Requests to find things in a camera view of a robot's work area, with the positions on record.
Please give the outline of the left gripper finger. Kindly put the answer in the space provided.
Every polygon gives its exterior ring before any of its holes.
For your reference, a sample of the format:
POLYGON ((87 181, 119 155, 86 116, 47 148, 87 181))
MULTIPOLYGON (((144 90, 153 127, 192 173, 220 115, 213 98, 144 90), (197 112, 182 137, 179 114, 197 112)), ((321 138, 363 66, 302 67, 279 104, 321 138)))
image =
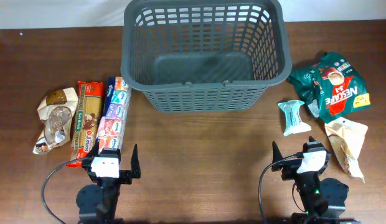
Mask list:
POLYGON ((138 159, 138 145, 134 145, 133 149, 133 154, 131 156, 131 173, 132 177, 134 179, 140 179, 141 178, 141 168, 139 164, 139 159, 138 159))
POLYGON ((99 152, 98 152, 99 151, 99 143, 100 143, 100 140, 96 139, 92 149, 86 155, 87 158, 96 157, 97 155, 99 155, 99 152))

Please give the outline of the small teal white packet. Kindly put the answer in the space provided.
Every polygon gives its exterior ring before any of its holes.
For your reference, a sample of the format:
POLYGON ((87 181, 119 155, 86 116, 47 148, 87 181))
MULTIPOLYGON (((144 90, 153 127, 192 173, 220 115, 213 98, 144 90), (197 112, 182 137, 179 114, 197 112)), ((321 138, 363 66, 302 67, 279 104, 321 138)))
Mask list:
POLYGON ((309 124, 304 123, 300 116, 300 107, 304 105, 301 100, 289 100, 287 102, 278 103, 279 108, 285 114, 286 128, 283 133, 284 136, 290 134, 304 133, 311 130, 309 124))

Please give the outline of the Kleenex tissue multipack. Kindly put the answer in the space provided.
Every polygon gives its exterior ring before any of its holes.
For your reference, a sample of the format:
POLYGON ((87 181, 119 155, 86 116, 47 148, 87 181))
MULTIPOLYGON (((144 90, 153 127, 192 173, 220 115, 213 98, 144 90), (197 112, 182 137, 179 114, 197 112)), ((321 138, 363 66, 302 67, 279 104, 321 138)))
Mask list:
POLYGON ((131 88, 123 78, 109 78, 104 116, 96 135, 99 153, 103 149, 122 149, 130 99, 131 88))

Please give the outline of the beige paper snack bag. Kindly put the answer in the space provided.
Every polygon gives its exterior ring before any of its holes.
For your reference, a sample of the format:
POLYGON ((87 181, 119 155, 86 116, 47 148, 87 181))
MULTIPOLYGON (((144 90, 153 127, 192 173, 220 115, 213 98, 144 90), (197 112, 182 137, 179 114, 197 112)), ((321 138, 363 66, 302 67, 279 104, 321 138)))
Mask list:
POLYGON ((324 127, 332 149, 344 172, 365 182, 358 158, 368 126, 340 117, 325 123, 324 127))

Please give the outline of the green Nescafe coffee bag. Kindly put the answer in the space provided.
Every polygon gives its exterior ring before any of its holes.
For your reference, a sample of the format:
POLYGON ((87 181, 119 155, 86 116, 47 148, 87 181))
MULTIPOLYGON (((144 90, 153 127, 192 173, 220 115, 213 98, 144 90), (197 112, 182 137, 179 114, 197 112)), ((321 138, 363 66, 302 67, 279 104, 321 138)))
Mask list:
POLYGON ((319 62, 293 70, 287 81, 313 117, 325 123, 371 108, 364 79, 336 52, 326 52, 319 62))

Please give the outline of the orange San Remo spaghetti pack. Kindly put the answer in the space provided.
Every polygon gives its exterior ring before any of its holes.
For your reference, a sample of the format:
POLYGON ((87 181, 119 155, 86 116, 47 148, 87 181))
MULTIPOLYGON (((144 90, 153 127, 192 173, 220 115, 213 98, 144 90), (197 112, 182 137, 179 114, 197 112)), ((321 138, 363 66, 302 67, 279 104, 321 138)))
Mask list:
POLYGON ((103 106, 103 83, 78 81, 78 103, 70 160, 85 157, 96 141, 103 106))

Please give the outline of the brown white cookie bag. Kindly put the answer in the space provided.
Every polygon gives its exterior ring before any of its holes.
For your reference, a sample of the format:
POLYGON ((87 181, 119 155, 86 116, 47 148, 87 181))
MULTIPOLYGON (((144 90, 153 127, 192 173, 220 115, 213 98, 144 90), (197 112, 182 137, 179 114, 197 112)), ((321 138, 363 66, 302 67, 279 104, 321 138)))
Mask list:
POLYGON ((40 102, 37 112, 44 129, 34 145, 34 154, 47 154, 53 148, 70 141, 71 123, 77 103, 78 95, 72 87, 53 91, 40 102))

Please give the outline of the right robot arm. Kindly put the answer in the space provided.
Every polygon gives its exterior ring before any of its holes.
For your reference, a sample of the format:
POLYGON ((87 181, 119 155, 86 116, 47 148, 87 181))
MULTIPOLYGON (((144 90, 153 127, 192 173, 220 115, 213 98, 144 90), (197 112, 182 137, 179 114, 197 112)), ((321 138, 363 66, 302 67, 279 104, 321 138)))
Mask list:
POLYGON ((346 210, 349 187, 337 179, 319 179, 331 158, 321 142, 309 137, 303 150, 289 157, 282 156, 275 142, 272 151, 271 170, 280 171, 283 181, 294 182, 293 190, 299 193, 303 204, 301 213, 292 214, 292 223, 358 223, 353 218, 340 217, 346 210))

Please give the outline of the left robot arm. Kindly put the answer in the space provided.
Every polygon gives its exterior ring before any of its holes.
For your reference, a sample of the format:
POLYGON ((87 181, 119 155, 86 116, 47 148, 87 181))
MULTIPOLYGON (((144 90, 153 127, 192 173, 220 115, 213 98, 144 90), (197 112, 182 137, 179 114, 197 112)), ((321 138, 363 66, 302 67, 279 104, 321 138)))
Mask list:
POLYGON ((122 185, 130 185, 141 177, 138 146, 131 156, 131 169, 121 170, 121 150, 118 148, 99 149, 96 142, 83 158, 84 168, 93 182, 84 186, 76 196, 79 208, 79 223, 114 223, 118 197, 122 185))

